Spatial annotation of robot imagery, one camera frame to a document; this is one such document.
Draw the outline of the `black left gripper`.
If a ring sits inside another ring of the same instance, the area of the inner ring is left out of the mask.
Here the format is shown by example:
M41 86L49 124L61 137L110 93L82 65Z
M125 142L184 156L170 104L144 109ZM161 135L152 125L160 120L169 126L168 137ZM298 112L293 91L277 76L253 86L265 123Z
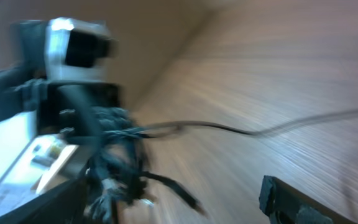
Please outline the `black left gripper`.
M113 83L58 80L40 84L37 134L71 128L70 138L102 135L93 108L120 105L120 86Z

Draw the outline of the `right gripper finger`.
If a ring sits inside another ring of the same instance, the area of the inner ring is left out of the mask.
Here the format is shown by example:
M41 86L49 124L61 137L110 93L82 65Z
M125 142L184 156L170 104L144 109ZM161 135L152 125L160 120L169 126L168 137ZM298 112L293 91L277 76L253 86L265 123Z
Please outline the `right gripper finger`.
M271 224L356 224L270 175L262 180L259 208Z

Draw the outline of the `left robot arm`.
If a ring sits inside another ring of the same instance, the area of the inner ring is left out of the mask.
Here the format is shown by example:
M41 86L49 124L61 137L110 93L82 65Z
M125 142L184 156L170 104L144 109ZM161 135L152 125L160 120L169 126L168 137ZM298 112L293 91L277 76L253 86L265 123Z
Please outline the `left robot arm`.
M0 71L0 176L37 135L64 128L74 130L63 139L78 165L73 179L1 215L0 223L115 221L114 200L103 195L96 175L104 139L93 108L118 106L119 92L112 83L34 79L25 66Z

